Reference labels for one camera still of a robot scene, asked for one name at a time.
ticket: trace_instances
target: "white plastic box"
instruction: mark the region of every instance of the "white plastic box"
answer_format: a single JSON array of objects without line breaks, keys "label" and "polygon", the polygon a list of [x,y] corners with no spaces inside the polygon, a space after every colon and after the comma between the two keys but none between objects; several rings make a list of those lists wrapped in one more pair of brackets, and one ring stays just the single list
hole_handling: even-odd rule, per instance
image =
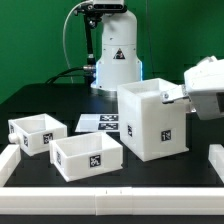
[{"label": "white plastic box", "polygon": [[162,79],[118,86],[120,138],[142,161],[188,150],[184,102],[163,104],[160,96],[176,86]]},{"label": "white plastic box", "polygon": [[123,147],[98,132],[50,142],[50,160],[66,181],[122,169]]},{"label": "white plastic box", "polygon": [[9,120],[9,141],[29,156],[49,151],[49,141],[67,137],[66,125],[47,114]]}]

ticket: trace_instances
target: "qr-like tag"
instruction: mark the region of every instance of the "qr-like tag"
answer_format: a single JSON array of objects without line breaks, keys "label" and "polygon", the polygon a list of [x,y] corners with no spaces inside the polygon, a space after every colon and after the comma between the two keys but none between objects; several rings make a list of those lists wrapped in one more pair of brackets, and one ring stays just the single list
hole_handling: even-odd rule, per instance
[{"label": "qr-like tag", "polygon": [[132,127],[130,125],[128,125],[128,135],[131,137],[133,136]]},{"label": "qr-like tag", "polygon": [[53,140],[53,133],[43,135],[44,144],[48,144],[51,140]]},{"label": "qr-like tag", "polygon": [[97,167],[101,165],[101,156],[96,155],[96,156],[91,156],[89,157],[89,166],[90,168]]},{"label": "qr-like tag", "polygon": [[161,141],[165,142],[165,141],[170,141],[171,140],[171,130],[167,130],[167,131],[162,131],[161,132]]},{"label": "qr-like tag", "polygon": [[100,115],[100,121],[104,122],[113,122],[113,121],[118,121],[118,115]]},{"label": "qr-like tag", "polygon": [[23,136],[23,143],[25,146],[27,146],[27,147],[29,146],[28,138],[25,135]]},{"label": "qr-like tag", "polygon": [[57,162],[61,165],[61,154],[57,152]]},{"label": "qr-like tag", "polygon": [[10,133],[14,133],[15,131],[14,131],[14,127],[12,126],[12,125],[10,125]]},{"label": "qr-like tag", "polygon": [[115,131],[118,130],[118,123],[99,123],[99,131]]}]

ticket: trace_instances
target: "cable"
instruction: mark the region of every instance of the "cable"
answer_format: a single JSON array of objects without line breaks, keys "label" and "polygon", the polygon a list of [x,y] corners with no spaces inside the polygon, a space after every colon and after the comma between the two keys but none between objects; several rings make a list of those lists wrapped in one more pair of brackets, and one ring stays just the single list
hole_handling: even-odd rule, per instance
[{"label": "cable", "polygon": [[71,72],[74,72],[74,71],[83,71],[83,67],[75,67],[75,68],[70,68],[66,71],[63,71],[61,73],[59,73],[58,75],[56,76],[53,76],[51,77],[50,79],[48,79],[45,83],[46,84],[52,84],[54,83],[58,78],[61,78],[61,77],[73,77],[73,76],[80,76],[80,75],[75,75],[75,74],[70,74],[70,75],[67,75]]},{"label": "cable", "polygon": [[150,57],[150,62],[152,66],[152,74],[153,78],[155,78],[155,71],[154,71],[154,64],[153,64],[153,58],[152,58],[152,43],[151,43],[151,33],[150,33],[150,17],[149,17],[149,5],[148,1],[146,0],[146,20],[147,20],[147,33],[148,33],[148,41],[149,41],[149,57]]},{"label": "cable", "polygon": [[66,39],[66,28],[67,28],[67,24],[68,24],[68,20],[70,18],[70,16],[72,15],[72,13],[80,6],[82,6],[83,4],[89,4],[89,3],[93,3],[92,0],[89,0],[89,1],[85,1],[85,2],[81,2],[79,4],[77,4],[74,8],[72,8],[72,10],[69,12],[66,20],[65,20],[65,23],[64,23],[64,28],[63,28],[63,50],[64,50],[64,55],[65,55],[65,60],[66,60],[66,63],[67,63],[67,66],[68,68],[71,68],[71,65],[70,65],[70,62],[69,62],[69,59],[68,59],[68,55],[67,55],[67,51],[66,51],[66,44],[65,44],[65,39]]}]

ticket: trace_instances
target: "tall white box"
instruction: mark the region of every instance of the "tall white box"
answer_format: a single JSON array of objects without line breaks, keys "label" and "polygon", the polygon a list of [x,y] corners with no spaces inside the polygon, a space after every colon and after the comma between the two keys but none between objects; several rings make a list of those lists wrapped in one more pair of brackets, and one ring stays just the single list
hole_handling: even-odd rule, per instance
[{"label": "tall white box", "polygon": [[142,161],[188,151],[184,102],[161,101],[175,87],[163,79],[118,86],[120,138]]}]

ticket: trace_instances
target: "open box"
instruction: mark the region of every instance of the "open box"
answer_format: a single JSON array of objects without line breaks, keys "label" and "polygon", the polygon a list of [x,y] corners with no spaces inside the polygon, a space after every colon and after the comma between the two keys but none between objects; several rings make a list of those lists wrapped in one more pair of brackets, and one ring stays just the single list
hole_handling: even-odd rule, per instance
[{"label": "open box", "polygon": [[66,181],[122,169],[123,147],[98,132],[50,142],[50,159]]},{"label": "open box", "polygon": [[47,114],[9,120],[9,141],[29,156],[49,150],[49,141],[67,137],[67,127]]}]

